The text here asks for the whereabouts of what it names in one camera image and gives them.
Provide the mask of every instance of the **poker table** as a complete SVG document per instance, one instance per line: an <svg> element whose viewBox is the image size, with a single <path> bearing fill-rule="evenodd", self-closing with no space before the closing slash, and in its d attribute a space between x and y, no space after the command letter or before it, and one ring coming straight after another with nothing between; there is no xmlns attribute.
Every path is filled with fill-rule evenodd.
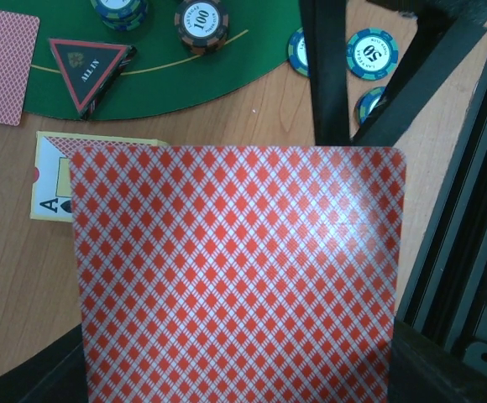
<svg viewBox="0 0 487 403"><path fill-rule="evenodd" d="M238 2L235 0L226 2L230 7L247 11L245 21L241 23L236 22L238 13L232 11L232 38L248 29L246 34L229 43L226 49L222 49L222 52L213 55L212 58L197 58L137 75L143 77L138 79L145 86L151 81L163 81L169 77L171 83L189 80L186 88L179 86L178 91L163 89L153 95L146 93L139 83L135 88L139 88L140 91L130 92L121 99L117 95L121 91L125 92L125 88L131 88L132 82L137 78L133 75L123 76L117 86L112 88L112 95L104 100L104 109L98 111L98 116L100 119L138 119L77 122L40 116L66 118L64 111L67 110L70 118L75 117L71 100L65 92L64 82L61 82L62 77L52 71L55 64L50 54L46 53L43 56L44 52L49 52L45 46L47 36L100 40L118 40L120 36L107 32L96 37L96 32L101 27L82 26L84 20L76 16L72 10L84 8L87 11L90 7L88 0L70 0L66 4L63 2L65 6L62 9L55 6L51 10L50 6L44 9L44 2L35 0L0 0L2 8L33 13L42 18L34 63L50 69L32 69L26 100L26 110L30 113L24 113L20 126L0 125L0 374L34 356L77 326L81 320L71 225L65 222L40 222L29 219L37 130L160 139L174 145L313 145L309 81L293 71L288 63L283 63L288 37L299 24L297 2L241 2L249 3L249 7L247 4L237 5ZM154 8L150 21L151 28L156 30L166 24L167 33L171 34L160 38L156 38L155 35L152 39L149 37L148 40L152 40L153 44L147 51L138 46L137 63L129 67L130 72L163 66L190 56L179 48L180 44L172 34L172 29L170 30L170 15L176 2L157 0L157 3L160 10ZM162 10L166 12L165 18L162 18ZM49 16L52 13L58 13L62 18ZM50 22L46 22L45 17L49 18ZM56 21L61 19L63 23L59 27ZM72 21L70 25L64 23L67 20ZM89 24L98 24L96 15L88 21ZM70 26L77 27L78 32L70 29ZM387 29L391 33L399 44L401 57L416 32L414 19L402 18L398 13L366 3L364 0L350 0L347 10L347 37L371 26ZM85 38L80 32L88 32L92 36ZM126 38L131 39L137 35L138 40L146 40L141 36L141 32L143 31L138 29L137 32L126 35ZM164 48L168 47L170 42L175 56L178 56L176 52L179 52L180 56L169 57L170 51ZM164 56L163 60L159 59L155 64L146 62L147 58L157 60L156 58L161 57L157 55L158 52L164 52L160 53ZM269 52L275 53L276 56L268 55ZM223 61L223 58L229 56L236 59L231 63ZM486 57L487 33L433 95L431 101L421 110L395 145L404 152L407 162L397 304L416 259ZM215 60L221 64L226 63L223 71L215 70L220 66L213 63ZM236 82L236 77L239 79L248 73L247 78ZM194 75L197 82L186 77L187 74ZM223 79L223 75L231 76L235 81L224 81L231 81L230 86L218 91L217 87L221 86L219 79ZM372 87L387 84L389 79L390 76L380 81L363 81L347 74L350 110L353 110L361 94ZM148 85L169 84L152 82ZM57 86L60 86L60 92L53 94L57 92ZM200 92L199 88L208 87L210 92L207 97L196 94ZM230 93L224 97L189 107L227 92ZM38 97L43 97L44 100L40 101ZM53 102L52 97L55 98L53 107L46 107L46 102ZM180 97L187 97L188 101L182 101L176 106ZM145 105L149 102L154 102L156 107L149 109L148 105ZM170 104L170 107L161 110L164 103ZM139 118L183 107L186 108L160 116ZM357 129L354 121L351 129L352 132Z"/></svg>
<svg viewBox="0 0 487 403"><path fill-rule="evenodd" d="M228 42L205 57L190 53L174 26L175 0L153 0L135 30L106 27L88 0L0 0L0 8L40 18L24 110L77 119L48 38L133 44L138 54L107 92L96 120L144 118L191 107L234 91L273 70L287 57L291 34L301 27L297 2L226 0Z"/></svg>

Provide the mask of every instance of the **50 poker chip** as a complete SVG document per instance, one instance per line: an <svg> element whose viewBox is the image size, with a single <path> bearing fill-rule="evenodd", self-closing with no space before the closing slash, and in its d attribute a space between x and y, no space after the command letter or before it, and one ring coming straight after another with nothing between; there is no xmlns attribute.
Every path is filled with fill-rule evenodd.
<svg viewBox="0 0 487 403"><path fill-rule="evenodd" d="M295 71L309 76L309 65L307 64L307 51L305 47L305 37L303 36L303 29L299 28L292 34L288 41L288 60Z"/></svg>
<svg viewBox="0 0 487 403"><path fill-rule="evenodd" d="M368 28L354 35L346 47L348 68L364 80L379 80L391 73L398 64L398 44L378 28Z"/></svg>

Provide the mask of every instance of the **diamond pattern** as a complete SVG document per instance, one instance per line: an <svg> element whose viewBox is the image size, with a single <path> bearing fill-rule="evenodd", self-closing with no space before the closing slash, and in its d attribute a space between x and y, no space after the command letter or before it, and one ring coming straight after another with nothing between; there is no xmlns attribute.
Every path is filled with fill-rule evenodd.
<svg viewBox="0 0 487 403"><path fill-rule="evenodd" d="M135 142L133 139L127 139L127 142L124 143L123 141L112 141L110 137L104 137L101 139L81 139L81 138L70 138L70 137L53 137L51 135L47 135L46 138L50 143L52 143L62 154L66 157L70 157L74 154L74 151L83 147L105 147L105 146L123 146L125 144L145 144L148 141L153 143L157 142L158 140L143 140L138 139ZM97 157L96 166L103 166L107 161L104 159L103 155L99 155ZM139 178L139 172L137 169L133 169L130 172L130 179L132 180L135 178L137 180Z"/></svg>
<svg viewBox="0 0 487 403"><path fill-rule="evenodd" d="M385 401L394 149L130 146L71 160L98 401Z"/></svg>
<svg viewBox="0 0 487 403"><path fill-rule="evenodd" d="M18 126L39 19L0 11L0 123Z"/></svg>

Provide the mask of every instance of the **black metal frame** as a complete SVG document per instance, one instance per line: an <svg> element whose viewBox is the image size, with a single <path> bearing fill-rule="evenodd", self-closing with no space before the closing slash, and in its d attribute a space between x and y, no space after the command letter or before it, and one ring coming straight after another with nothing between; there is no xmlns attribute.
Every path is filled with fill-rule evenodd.
<svg viewBox="0 0 487 403"><path fill-rule="evenodd" d="M389 403L486 403L487 378L396 321Z"/></svg>
<svg viewBox="0 0 487 403"><path fill-rule="evenodd" d="M487 341L486 263L487 61L397 318L462 358Z"/></svg>

